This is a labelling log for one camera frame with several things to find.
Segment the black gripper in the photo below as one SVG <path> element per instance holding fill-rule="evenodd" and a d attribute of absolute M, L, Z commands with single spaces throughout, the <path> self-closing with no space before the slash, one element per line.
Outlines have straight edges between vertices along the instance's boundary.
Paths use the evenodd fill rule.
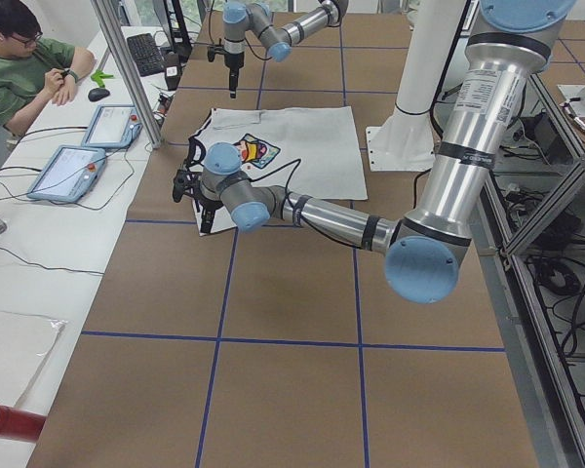
<path fill-rule="evenodd" d="M 215 212 L 220 209 L 220 202 L 209 199 L 201 189 L 201 174 L 188 169 L 178 169 L 173 178 L 172 199 L 179 203 L 183 197 L 193 200 L 197 213 L 201 213 L 200 232 L 212 232 Z"/>
<path fill-rule="evenodd" d="M 245 64 L 245 46 L 242 42 L 223 42 L 208 46 L 207 58 L 213 62 L 217 55 L 224 57 L 224 64 L 229 70 L 228 90 L 230 98 L 237 97 L 240 71 Z"/>

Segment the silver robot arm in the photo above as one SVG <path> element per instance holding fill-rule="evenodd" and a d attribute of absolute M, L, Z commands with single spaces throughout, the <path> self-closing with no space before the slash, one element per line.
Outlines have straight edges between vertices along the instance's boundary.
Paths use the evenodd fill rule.
<path fill-rule="evenodd" d="M 228 68 L 228 90 L 231 98 L 237 96 L 240 71 L 245 65 L 246 33 L 252 33 L 265 50 L 265 60 L 285 60 L 292 47 L 327 27 L 339 27 L 347 13 L 348 1 L 320 1 L 309 13 L 281 27 L 271 19 L 271 11 L 264 3 L 245 4 L 226 2 L 222 10 L 223 38 L 208 46 L 207 57 L 213 62 L 223 56 Z"/>
<path fill-rule="evenodd" d="M 448 119 L 429 180 L 402 219 L 376 215 L 300 195 L 287 186 L 256 187 L 241 168 L 241 152 L 218 142 L 188 157 L 177 171 L 173 198 L 192 198 L 209 232 L 226 210 L 242 232 L 278 217 L 307 226 L 337 243 L 384 255 L 384 274 L 401 297 L 433 303 L 451 294 L 470 245 L 467 219 L 479 196 L 527 78 L 548 61 L 568 1 L 486 1 L 475 20 L 466 55 L 469 68 Z"/>

